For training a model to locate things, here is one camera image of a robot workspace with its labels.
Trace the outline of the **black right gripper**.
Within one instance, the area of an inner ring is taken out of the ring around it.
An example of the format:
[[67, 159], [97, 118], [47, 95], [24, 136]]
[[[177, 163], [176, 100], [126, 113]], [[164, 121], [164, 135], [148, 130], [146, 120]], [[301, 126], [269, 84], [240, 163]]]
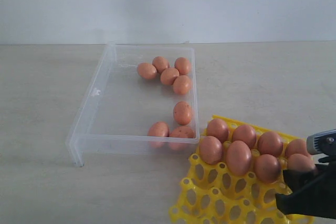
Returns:
[[284, 215], [335, 219], [335, 156], [320, 158], [315, 169], [282, 172], [289, 195], [276, 194], [276, 206]]

